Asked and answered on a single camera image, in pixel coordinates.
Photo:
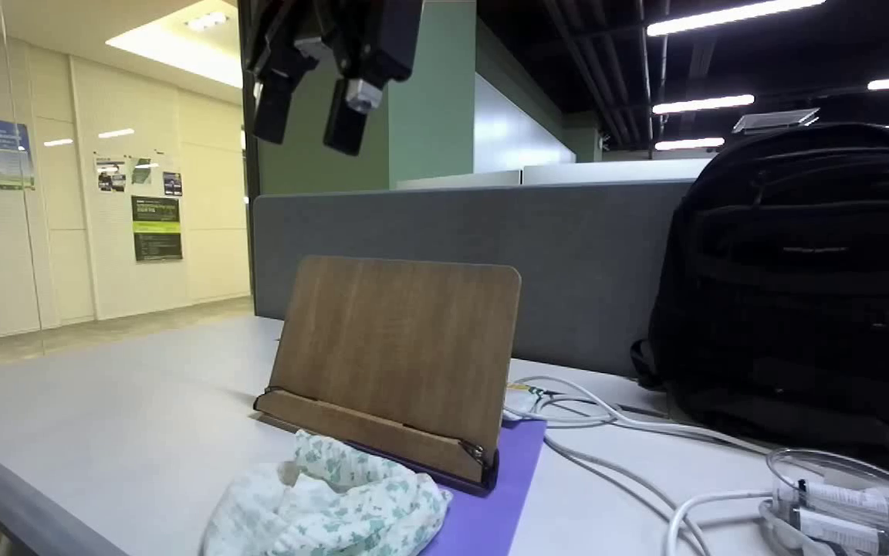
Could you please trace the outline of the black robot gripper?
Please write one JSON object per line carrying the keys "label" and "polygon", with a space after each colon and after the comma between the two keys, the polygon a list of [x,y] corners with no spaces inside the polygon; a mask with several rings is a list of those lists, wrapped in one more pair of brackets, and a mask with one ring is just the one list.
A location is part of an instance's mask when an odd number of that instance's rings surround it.
{"label": "black robot gripper", "polygon": [[331,58],[333,87],[324,146],[358,156],[367,118],[390,80],[407,80],[423,0],[262,0],[246,40],[246,72],[261,83],[258,136],[280,146],[299,80]]}

